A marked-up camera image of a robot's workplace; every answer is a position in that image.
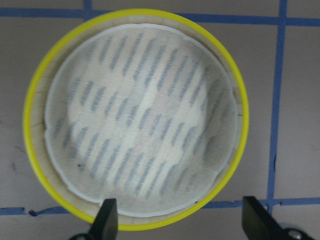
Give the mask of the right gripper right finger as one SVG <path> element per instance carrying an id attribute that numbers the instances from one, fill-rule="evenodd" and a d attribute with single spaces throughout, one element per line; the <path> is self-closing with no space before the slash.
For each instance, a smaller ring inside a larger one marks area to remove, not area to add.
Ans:
<path id="1" fill-rule="evenodd" d="M 281 240 L 285 230 L 254 196 L 242 198 L 242 229 L 249 240 Z"/>

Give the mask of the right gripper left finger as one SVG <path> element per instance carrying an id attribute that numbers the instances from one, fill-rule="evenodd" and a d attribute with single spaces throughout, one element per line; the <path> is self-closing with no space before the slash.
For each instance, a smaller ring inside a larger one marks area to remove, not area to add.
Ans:
<path id="1" fill-rule="evenodd" d="M 118 209 L 115 198 L 105 199 L 91 226 L 94 240 L 115 240 L 118 233 Z"/>

